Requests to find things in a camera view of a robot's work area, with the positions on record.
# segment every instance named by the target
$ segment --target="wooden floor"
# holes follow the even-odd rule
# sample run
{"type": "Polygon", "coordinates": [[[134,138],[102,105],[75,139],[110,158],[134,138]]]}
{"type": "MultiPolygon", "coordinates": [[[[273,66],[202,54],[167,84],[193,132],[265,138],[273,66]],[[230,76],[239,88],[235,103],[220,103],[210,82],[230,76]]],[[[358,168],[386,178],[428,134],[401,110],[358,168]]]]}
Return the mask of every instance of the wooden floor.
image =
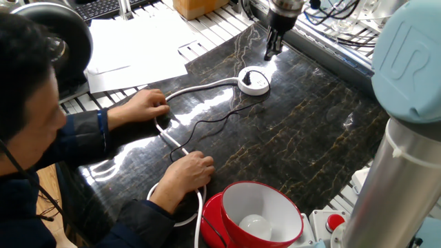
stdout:
{"type": "MultiPolygon", "coordinates": [[[[58,186],[57,180],[57,172],[55,170],[55,165],[51,165],[45,169],[40,169],[38,172],[40,178],[40,185],[53,197],[53,199],[59,201],[59,205],[61,206],[61,194],[58,186]]],[[[52,203],[49,203],[47,200],[39,197],[37,201],[37,214],[41,214],[43,211],[53,207],[52,203]]],[[[45,216],[53,216],[57,213],[57,210],[54,209],[51,212],[45,214],[45,216]]],[[[52,235],[55,237],[57,241],[57,248],[74,248],[72,242],[66,238],[63,228],[63,217],[61,214],[57,214],[53,222],[43,220],[44,225],[50,230],[52,235]]]]}

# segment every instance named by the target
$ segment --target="man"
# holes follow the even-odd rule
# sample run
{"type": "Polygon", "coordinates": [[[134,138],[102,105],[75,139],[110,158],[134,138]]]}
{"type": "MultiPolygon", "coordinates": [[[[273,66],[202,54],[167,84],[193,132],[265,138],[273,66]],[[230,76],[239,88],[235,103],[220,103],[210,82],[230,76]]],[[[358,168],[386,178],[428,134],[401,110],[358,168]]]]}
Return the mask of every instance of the man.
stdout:
{"type": "MultiPolygon", "coordinates": [[[[160,90],[142,90],[120,107],[67,118],[58,100],[43,28],[17,15],[0,14],[0,139],[35,179],[38,169],[57,161],[105,156],[112,130],[170,110],[160,90]]],[[[150,201],[124,204],[116,225],[96,246],[160,247],[173,228],[176,206],[187,192],[209,182],[212,165],[213,159],[201,152],[170,165],[150,201]]],[[[35,213],[38,192],[0,153],[1,248],[56,247],[35,213]]]]}

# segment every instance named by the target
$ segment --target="black keyboard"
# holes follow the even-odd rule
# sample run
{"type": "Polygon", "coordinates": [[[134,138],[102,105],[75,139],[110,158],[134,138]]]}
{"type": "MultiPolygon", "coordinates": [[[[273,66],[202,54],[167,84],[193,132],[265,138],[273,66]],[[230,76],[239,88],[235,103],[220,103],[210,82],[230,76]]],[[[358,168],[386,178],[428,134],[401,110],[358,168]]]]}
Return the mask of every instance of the black keyboard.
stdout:
{"type": "MultiPolygon", "coordinates": [[[[130,0],[130,7],[139,8],[157,0],[130,0]]],[[[97,0],[92,3],[82,4],[75,8],[75,11],[83,17],[84,21],[100,18],[109,19],[119,14],[118,0],[97,0]]]]}

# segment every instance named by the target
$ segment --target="man's left hand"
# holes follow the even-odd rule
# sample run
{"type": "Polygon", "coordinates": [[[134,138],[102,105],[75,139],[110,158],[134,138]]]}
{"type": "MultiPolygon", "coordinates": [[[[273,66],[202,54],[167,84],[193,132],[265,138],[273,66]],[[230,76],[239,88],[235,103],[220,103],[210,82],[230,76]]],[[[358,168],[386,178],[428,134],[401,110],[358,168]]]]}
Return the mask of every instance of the man's left hand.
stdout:
{"type": "Polygon", "coordinates": [[[170,106],[160,90],[141,90],[126,104],[109,110],[107,124],[112,131],[126,123],[152,120],[169,111],[170,106]]]}

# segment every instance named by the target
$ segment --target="marble surface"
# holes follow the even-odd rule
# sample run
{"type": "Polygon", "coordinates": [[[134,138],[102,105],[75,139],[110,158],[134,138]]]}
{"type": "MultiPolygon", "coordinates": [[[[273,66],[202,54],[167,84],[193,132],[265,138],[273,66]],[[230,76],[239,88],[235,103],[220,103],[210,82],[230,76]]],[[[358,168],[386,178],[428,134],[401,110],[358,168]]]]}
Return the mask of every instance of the marble surface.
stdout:
{"type": "MultiPolygon", "coordinates": [[[[263,61],[265,38],[266,31],[254,24],[188,63],[188,75],[149,87],[169,95],[237,76],[246,66],[267,68],[272,73],[267,101],[226,123],[200,124],[186,148],[214,157],[208,197],[238,180],[256,180],[279,189],[309,214],[323,208],[373,157],[388,116],[375,101],[295,50],[286,48],[263,61]]],[[[197,120],[224,117],[261,97],[230,85],[189,93],[172,99],[171,113],[160,122],[183,143],[197,120]]],[[[94,242],[110,230],[125,200],[146,198],[171,164],[168,155],[174,148],[151,122],[123,127],[112,138],[116,149],[108,160],[77,169],[63,166],[72,200],[69,212],[94,242]]],[[[191,216],[196,207],[196,195],[189,194],[176,218],[191,216]]],[[[165,247],[192,247],[194,226],[175,229],[165,247]]]]}

